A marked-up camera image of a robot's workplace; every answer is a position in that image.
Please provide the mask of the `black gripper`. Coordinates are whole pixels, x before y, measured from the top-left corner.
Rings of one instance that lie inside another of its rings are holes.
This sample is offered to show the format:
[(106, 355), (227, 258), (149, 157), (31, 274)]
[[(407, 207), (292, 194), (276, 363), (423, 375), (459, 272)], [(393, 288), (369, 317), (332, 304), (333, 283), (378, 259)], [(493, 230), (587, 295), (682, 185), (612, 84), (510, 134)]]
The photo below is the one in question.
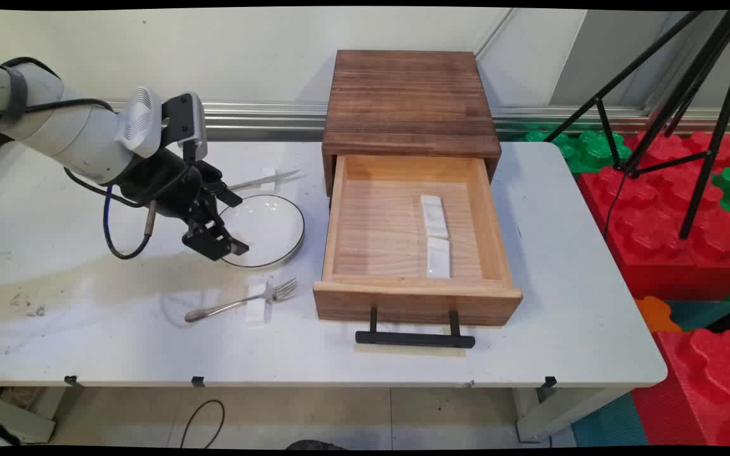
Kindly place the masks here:
[(185, 161), (168, 148), (159, 149), (151, 158), (133, 158), (130, 165), (112, 184), (133, 202), (148, 199), (166, 184), (174, 182), (173, 186), (157, 197), (157, 213), (186, 222), (188, 228), (181, 237), (185, 246), (213, 262), (229, 255), (243, 256), (249, 250), (249, 245), (229, 234), (217, 211), (191, 207), (194, 202), (201, 200), (201, 184), (206, 193), (231, 208), (243, 202), (222, 181), (222, 173), (218, 168), (200, 160), (188, 173), (180, 176), (186, 168)]

